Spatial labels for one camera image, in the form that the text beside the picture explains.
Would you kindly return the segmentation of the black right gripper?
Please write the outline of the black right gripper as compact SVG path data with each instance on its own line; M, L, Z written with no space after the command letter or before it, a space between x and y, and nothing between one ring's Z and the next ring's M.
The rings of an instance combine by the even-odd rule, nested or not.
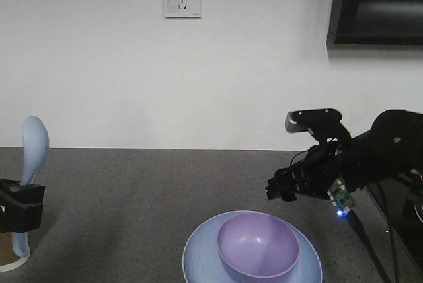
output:
M336 143L311 147L306 156L292 165L278 169L265 187L269 200L297 200L297 195L327 199L327 190L340 175Z

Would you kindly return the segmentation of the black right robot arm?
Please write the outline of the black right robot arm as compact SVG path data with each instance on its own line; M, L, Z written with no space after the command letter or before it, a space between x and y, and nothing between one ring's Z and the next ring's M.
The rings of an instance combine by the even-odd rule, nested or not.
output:
M339 111L326 108L288 113L289 133L309 132L318 145L304 159L278 169L265 188L268 199L291 202L298 194L327 200L342 178L347 191L422 168L422 115L386 110L371 128L352 137Z

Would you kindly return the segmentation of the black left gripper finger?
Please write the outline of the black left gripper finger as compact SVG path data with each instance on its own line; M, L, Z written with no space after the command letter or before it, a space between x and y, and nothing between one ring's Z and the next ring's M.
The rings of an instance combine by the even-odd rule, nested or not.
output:
M38 229L43 214L45 186L1 179L1 233Z

